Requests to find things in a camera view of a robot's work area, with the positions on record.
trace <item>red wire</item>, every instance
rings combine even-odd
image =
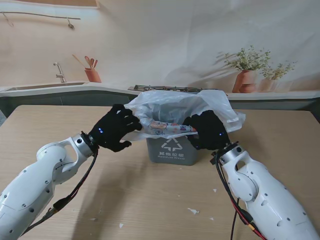
[[[249,225],[250,223],[246,220],[246,218],[245,218],[245,216],[242,214],[242,212],[240,212],[240,211],[236,208],[234,202],[231,201],[231,203],[232,203],[234,209],[235,209],[235,210],[237,211],[237,213],[239,214],[239,216],[242,217],[242,219],[244,220],[244,222],[245,222],[247,225]],[[261,233],[258,232],[256,229],[254,229],[253,231],[255,232],[255,234],[257,234],[257,235],[258,235],[260,238],[262,238],[263,240],[267,240],[267,239],[266,239],[263,235],[261,235]]]

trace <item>wooden spoon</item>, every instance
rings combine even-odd
[[[95,60],[93,59],[93,58],[91,58],[90,59],[90,63],[91,63],[91,65],[90,65],[90,68],[94,68],[94,63],[95,63]]]
[[[73,56],[84,68],[86,68],[85,65],[79,60],[79,58],[77,58],[77,57],[76,57],[75,55],[73,55],[73,54],[72,54],[72,56]]]
[[[91,62],[90,62],[90,58],[87,56],[84,56],[84,59],[86,60],[86,62],[89,64],[90,68],[91,68]]]
[[[94,66],[93,66],[93,68],[96,68],[96,66],[97,66],[97,63],[98,63],[98,60],[95,60],[95,63],[94,63]]]

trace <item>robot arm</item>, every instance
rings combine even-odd
[[[139,119],[131,110],[116,104],[88,135],[82,132],[40,148],[37,161],[23,169],[0,194],[0,240],[17,240],[23,235],[53,198],[56,185],[72,178],[90,156],[94,154],[96,157],[99,146],[119,152],[131,146],[129,141],[120,140],[127,133],[141,128]],[[76,152],[75,160],[68,155],[67,145]],[[46,215],[58,212],[61,208],[58,203],[61,200]]]
[[[198,138],[188,136],[196,149],[218,150],[211,162],[218,170],[221,163],[228,177],[226,190],[230,189],[237,198],[245,202],[247,215],[249,214],[247,217],[252,220],[246,224],[254,223],[262,238],[320,240],[300,203],[262,163],[253,160],[237,143],[230,142],[223,123],[212,110],[188,117],[183,124],[191,125],[197,130]],[[245,165],[237,170],[239,162]]]
[[[75,150],[75,161],[67,145]],[[37,162],[23,169],[0,196],[0,239],[18,239],[53,198],[56,185],[72,178],[92,154],[83,133],[40,148]]]
[[[268,240],[320,240],[306,211],[288,189],[237,143],[220,157],[233,194]],[[239,162],[245,163],[236,170]]]

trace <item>black cable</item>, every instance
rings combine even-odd
[[[234,231],[235,231],[235,224],[236,224],[237,214],[238,214],[237,211],[234,211],[234,217],[233,217],[233,222],[232,222],[232,227],[231,227],[230,240],[232,240],[233,237],[234,237]]]
[[[221,168],[222,164],[221,164],[221,162],[220,162],[220,157],[219,157],[219,155],[220,155],[220,153],[219,153],[219,151],[217,151],[217,153],[214,155],[214,162],[215,162],[215,166],[216,166],[216,170],[217,170],[217,172],[218,172],[218,175],[219,175],[219,177],[220,177],[220,179],[221,179],[221,181],[222,181],[222,184],[223,184],[226,192],[228,193],[228,195],[229,195],[229,197],[230,197],[230,200],[231,200],[231,202],[232,202],[232,204],[233,204],[233,207],[236,209],[236,213],[239,214],[239,217],[241,218],[241,220],[243,221],[243,223],[244,223],[244,224],[247,224],[247,223],[251,224],[251,220],[250,220],[250,219],[247,219],[248,216],[246,216],[246,215],[244,214],[244,211],[243,211],[242,208],[239,206],[239,201],[236,202],[235,199],[234,199],[234,197],[233,197],[233,195],[232,195],[232,193],[231,193],[231,190],[230,190],[230,188],[229,188],[229,186],[228,186],[228,183],[227,183],[227,180],[226,180],[224,171],[223,171],[222,168]],[[259,234],[262,236],[262,234],[261,234],[261,232],[259,231],[258,228],[255,228],[255,229],[254,229],[254,232],[255,232],[255,234],[259,233]]]
[[[81,188],[81,186],[84,184],[85,180],[87,179],[91,169],[94,167],[95,162],[97,160],[98,157],[98,150],[96,150],[96,152],[93,155],[93,160],[91,162],[91,165],[89,166],[88,170],[86,171],[86,173],[84,174],[84,176],[81,178],[81,180],[79,181],[79,183],[76,185],[76,187],[73,189],[73,191],[66,196],[65,198],[62,198],[60,200],[58,200],[55,204],[53,204],[53,207],[49,208],[48,212],[36,223],[30,225],[25,231],[24,233],[21,235],[23,236],[24,234],[26,234],[27,232],[29,232],[30,230],[32,230],[33,228],[35,228],[36,226],[42,224],[44,221],[48,220],[49,218],[51,218],[54,214],[56,214],[57,212],[59,212],[61,209],[63,209],[68,203],[70,203],[70,201],[72,199],[74,199],[74,197],[77,195],[79,189]]]

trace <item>recycling symbol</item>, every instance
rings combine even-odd
[[[170,146],[167,146],[168,143],[170,143],[171,141],[174,141],[177,145],[177,147],[172,147],[172,152],[174,152],[175,150],[182,150],[182,146],[180,145],[180,143],[175,139],[175,138],[170,138],[168,139],[168,141],[166,141],[162,146],[161,148],[163,149],[168,149],[169,151],[171,151],[171,147]]]

